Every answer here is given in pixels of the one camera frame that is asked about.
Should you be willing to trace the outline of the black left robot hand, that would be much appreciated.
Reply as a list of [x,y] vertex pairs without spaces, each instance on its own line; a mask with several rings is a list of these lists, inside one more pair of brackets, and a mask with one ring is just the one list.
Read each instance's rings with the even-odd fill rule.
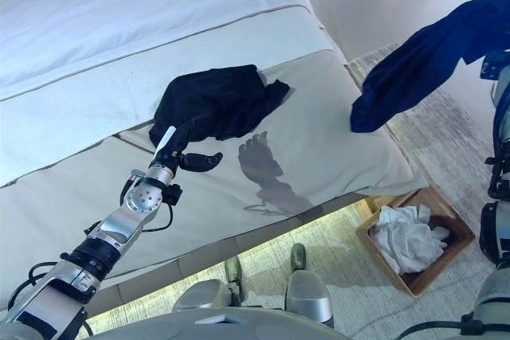
[[210,156],[183,153],[189,143],[205,139],[208,130],[208,123],[203,117],[190,119],[180,127],[170,126],[156,147],[150,167],[164,166],[170,169],[173,174],[176,174],[178,168],[197,173],[212,170],[222,160],[221,152]]

